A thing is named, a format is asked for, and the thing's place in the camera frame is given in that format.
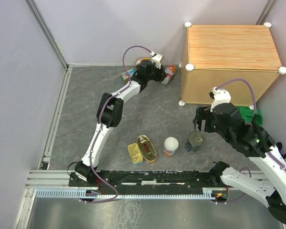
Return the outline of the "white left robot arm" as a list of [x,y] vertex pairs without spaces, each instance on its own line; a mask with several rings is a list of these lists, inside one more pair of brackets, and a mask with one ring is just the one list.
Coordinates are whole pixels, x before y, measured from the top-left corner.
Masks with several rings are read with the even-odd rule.
[[142,60],[129,82],[114,93],[104,93],[97,111],[97,125],[90,145],[75,166],[75,175],[85,186],[95,183],[102,149],[115,127],[122,119],[123,105],[133,96],[143,91],[149,81],[162,82],[167,77],[165,67],[154,58]]

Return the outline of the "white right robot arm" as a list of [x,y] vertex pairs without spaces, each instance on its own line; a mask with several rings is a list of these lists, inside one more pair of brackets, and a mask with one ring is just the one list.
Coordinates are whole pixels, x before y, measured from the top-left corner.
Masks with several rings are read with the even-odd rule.
[[265,185],[235,170],[224,162],[217,162],[208,172],[194,173],[199,182],[219,187],[234,187],[262,203],[270,214],[286,225],[286,161],[284,155],[267,131],[257,123],[256,98],[252,86],[249,90],[253,100],[254,116],[246,122],[237,107],[231,103],[231,95],[223,87],[228,82],[214,87],[209,93],[213,100],[210,106],[196,110],[193,124],[208,133],[218,133],[232,148],[249,158],[271,182]]

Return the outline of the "oval red fish tin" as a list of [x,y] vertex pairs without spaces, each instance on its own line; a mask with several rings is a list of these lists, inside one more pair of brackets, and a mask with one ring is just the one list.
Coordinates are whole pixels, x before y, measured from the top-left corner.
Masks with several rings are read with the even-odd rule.
[[151,60],[151,58],[147,58],[147,57],[145,57],[145,58],[140,58],[140,59],[138,59],[137,61],[136,61],[136,66],[138,66],[138,65],[144,65],[144,66],[146,66],[146,65],[151,65],[152,64],[152,60]]

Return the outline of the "blue rectangular luncheon meat tin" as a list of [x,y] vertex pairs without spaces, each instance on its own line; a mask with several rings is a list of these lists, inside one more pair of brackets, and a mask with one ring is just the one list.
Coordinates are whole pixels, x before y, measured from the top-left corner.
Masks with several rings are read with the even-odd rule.
[[123,82],[128,83],[129,78],[131,78],[135,72],[136,72],[136,70],[134,68],[132,68],[126,72],[121,73],[121,78],[122,78]]

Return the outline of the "dark blue round can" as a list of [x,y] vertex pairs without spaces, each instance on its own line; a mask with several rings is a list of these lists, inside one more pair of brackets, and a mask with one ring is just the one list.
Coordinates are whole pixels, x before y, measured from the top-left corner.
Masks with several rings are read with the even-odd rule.
[[189,153],[195,153],[203,142],[204,137],[200,132],[191,132],[186,140],[185,149]]

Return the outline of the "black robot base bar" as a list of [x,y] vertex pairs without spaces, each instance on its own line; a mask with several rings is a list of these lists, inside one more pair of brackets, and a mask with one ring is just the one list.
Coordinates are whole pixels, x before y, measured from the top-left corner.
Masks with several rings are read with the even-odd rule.
[[226,188],[216,174],[199,171],[109,171],[98,175],[119,195],[202,194],[203,188]]

